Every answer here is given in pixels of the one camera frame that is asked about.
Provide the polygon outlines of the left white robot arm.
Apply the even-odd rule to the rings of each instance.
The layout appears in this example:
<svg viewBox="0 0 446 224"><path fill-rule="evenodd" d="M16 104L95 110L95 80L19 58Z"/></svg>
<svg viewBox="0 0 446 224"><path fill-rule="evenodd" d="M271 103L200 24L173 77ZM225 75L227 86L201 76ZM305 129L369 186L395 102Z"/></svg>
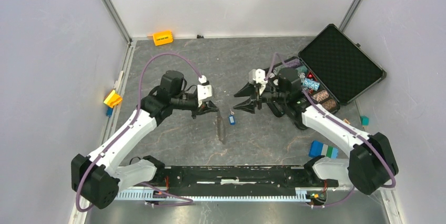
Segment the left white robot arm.
<svg viewBox="0 0 446 224"><path fill-rule="evenodd" d="M193 93L187 93L184 75L168 70L161 77L160 84L141 98L129 119L100 147L89 155L76 155L71 163L72 189L76 192L76 207L82 208L80 199L88 200L92 206L104 209L119 192L129 187L149 182L161 185L165 171L150 158L121 166L123 159L150 132L157 128L174 110L189 110L192 118L218 108L209 99L212 86L202 75Z"/></svg>

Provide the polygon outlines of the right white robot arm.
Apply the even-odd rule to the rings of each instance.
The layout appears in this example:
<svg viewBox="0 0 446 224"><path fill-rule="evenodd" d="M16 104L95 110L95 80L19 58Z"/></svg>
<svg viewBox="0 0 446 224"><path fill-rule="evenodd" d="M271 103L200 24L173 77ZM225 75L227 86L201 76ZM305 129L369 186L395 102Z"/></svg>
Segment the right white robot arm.
<svg viewBox="0 0 446 224"><path fill-rule="evenodd" d="M263 104L278 104L299 129L313 129L342 152L346 159L331 159L319 155L306 163L304 180L317 186L324 180L336 180L353 185L370 195L379 188L394 188L399 168L388 138L374 135L345 123L322 104L309 96L302 87L298 72L283 68L273 81L263 69L253 69L248 82L234 97L247 100L234 106L236 110L255 113Z"/></svg>

